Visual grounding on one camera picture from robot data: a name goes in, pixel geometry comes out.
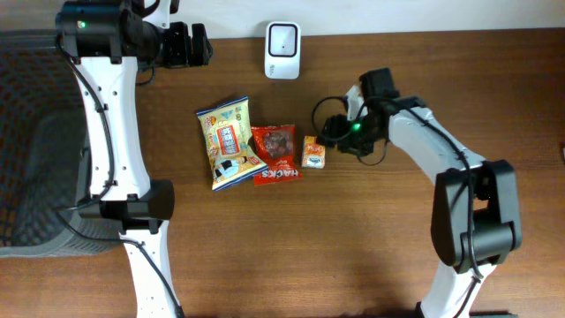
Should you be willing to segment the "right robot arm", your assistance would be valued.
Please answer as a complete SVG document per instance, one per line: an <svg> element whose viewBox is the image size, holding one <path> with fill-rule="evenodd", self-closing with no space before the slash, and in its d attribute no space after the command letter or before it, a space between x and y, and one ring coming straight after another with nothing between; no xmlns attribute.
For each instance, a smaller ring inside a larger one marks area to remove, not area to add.
<svg viewBox="0 0 565 318"><path fill-rule="evenodd" d="M388 68L361 75L336 100L344 112L316 128L319 144L370 155L376 142L406 153L434 187L431 238L439 258L409 317L470 317L478 292L523 241L516 171L458 141L419 97L402 96Z"/></svg>

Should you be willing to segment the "orange tissue pack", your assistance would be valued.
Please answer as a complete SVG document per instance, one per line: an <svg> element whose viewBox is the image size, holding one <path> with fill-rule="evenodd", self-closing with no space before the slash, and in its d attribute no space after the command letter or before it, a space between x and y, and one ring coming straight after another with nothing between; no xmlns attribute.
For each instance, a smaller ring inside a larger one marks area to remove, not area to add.
<svg viewBox="0 0 565 318"><path fill-rule="evenodd" d="M304 168L323 169L325 167L326 149L316 142L314 136L305 136L301 165Z"/></svg>

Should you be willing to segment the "yellow wet wipes pack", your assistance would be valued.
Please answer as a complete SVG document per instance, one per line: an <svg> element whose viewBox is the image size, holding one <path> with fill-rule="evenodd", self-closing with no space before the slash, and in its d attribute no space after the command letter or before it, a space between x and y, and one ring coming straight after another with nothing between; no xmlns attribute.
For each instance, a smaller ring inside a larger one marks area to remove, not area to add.
<svg viewBox="0 0 565 318"><path fill-rule="evenodd" d="M213 191L239 184L268 169L249 145L252 128L247 96L200 110L196 116L204 136Z"/></svg>

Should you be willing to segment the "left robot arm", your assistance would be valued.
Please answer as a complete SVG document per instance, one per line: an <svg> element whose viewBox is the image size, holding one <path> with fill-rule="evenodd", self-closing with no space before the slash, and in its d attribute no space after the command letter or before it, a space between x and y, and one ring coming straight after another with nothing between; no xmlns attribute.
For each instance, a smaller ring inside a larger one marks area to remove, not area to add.
<svg viewBox="0 0 565 318"><path fill-rule="evenodd" d="M87 121L87 197L72 211L107 221L128 255L139 317L181 317L168 252L175 205L169 180L152 180L142 157L135 91L139 72L198 67L214 51L202 24L171 21L177 1L67 1L56 49L76 77Z"/></svg>

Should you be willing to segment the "red snack bag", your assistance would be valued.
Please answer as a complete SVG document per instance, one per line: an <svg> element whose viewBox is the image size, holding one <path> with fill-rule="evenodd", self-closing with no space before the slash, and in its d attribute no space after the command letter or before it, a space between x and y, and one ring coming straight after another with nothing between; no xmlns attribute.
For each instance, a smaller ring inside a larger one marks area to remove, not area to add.
<svg viewBox="0 0 565 318"><path fill-rule="evenodd" d="M294 125L254 126L252 136L259 158L267 169L253 177L255 186L299 180L302 173L295 165Z"/></svg>

